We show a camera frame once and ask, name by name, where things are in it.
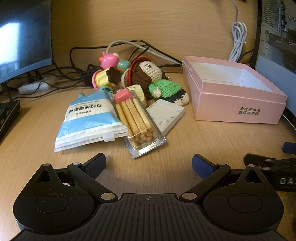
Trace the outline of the blue white wet wipes pack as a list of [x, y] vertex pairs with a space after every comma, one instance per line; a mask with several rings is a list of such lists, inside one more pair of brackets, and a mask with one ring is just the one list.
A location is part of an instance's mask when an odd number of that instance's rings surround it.
[[111, 96], [98, 90], [71, 102], [57, 134], [54, 151], [60, 152], [95, 142], [110, 142], [128, 135], [117, 117]]

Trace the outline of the biscuit sticks clear pack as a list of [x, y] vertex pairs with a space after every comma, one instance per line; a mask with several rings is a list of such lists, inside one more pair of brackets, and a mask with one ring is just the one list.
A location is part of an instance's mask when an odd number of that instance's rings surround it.
[[114, 96], [114, 107], [119, 120], [127, 127], [124, 140], [133, 159], [165, 144], [166, 138], [135, 92], [127, 88], [118, 91]]

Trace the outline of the pale yellow small toy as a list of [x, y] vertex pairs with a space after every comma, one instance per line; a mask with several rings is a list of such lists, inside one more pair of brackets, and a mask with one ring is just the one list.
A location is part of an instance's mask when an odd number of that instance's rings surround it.
[[143, 107], [144, 108], [147, 107], [147, 100], [145, 98], [145, 94], [144, 94], [144, 92], [143, 92], [143, 90], [142, 90], [142, 88], [141, 88], [140, 85], [138, 85], [138, 84], [131, 85], [131, 86], [127, 87], [127, 89], [129, 91], [134, 91], [135, 94], [137, 95], [137, 97], [139, 98], [139, 100], [141, 101]]

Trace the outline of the pink yellow cupcake toy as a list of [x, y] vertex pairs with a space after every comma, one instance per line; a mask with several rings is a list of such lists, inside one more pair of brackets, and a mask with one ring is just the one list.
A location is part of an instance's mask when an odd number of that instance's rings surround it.
[[118, 85], [120, 81], [120, 71], [113, 67], [109, 67], [106, 70], [98, 70], [92, 76], [92, 85], [96, 90], [99, 90], [102, 86], [112, 88]]

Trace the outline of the pink pig toy keychain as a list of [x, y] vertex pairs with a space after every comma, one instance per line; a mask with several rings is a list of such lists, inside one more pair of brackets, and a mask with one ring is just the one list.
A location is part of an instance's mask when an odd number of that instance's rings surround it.
[[119, 63], [119, 54], [117, 53], [106, 53], [106, 52], [102, 52], [102, 56], [98, 58], [99, 62], [100, 62], [100, 67], [104, 70], [113, 67], [116, 68], [116, 66]]

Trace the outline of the crochet doll with red hat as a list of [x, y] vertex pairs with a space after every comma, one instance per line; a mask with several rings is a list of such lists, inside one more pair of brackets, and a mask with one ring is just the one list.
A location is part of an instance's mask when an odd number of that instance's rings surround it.
[[144, 95], [149, 99], [163, 99], [180, 106], [187, 105], [190, 101], [182, 85], [166, 77], [165, 73], [147, 57], [139, 57], [132, 61], [121, 77], [121, 84], [124, 87], [140, 85]]

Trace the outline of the pink cardboard box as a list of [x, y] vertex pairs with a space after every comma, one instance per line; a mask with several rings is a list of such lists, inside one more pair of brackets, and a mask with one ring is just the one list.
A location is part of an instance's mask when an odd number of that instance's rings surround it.
[[277, 124], [287, 95], [251, 67], [185, 56], [184, 83], [197, 121]]

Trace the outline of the black power adapter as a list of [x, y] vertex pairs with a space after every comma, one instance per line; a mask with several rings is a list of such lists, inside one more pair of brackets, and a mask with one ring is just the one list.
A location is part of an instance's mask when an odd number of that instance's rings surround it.
[[83, 73], [81, 73], [81, 79], [85, 86], [93, 87], [92, 77], [93, 74], [97, 71], [97, 69], [89, 69]]

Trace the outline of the black keyboard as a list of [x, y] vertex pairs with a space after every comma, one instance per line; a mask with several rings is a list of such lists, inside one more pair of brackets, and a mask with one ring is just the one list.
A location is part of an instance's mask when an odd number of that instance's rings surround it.
[[20, 101], [10, 101], [1, 103], [0, 115], [0, 139], [2, 140], [20, 110]]

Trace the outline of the white power strip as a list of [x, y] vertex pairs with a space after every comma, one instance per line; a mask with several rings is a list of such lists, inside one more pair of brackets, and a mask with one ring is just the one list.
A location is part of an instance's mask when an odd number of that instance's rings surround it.
[[46, 75], [39, 81], [35, 81], [31, 84], [23, 84], [18, 88], [18, 92], [21, 95], [32, 94], [42, 90], [48, 90], [51, 85], [54, 85], [58, 81], [58, 77], [53, 75]]

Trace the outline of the computer monitor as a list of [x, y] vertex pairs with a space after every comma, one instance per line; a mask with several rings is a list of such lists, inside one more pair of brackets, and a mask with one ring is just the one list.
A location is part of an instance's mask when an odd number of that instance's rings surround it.
[[51, 1], [1, 1], [1, 83], [52, 65]]

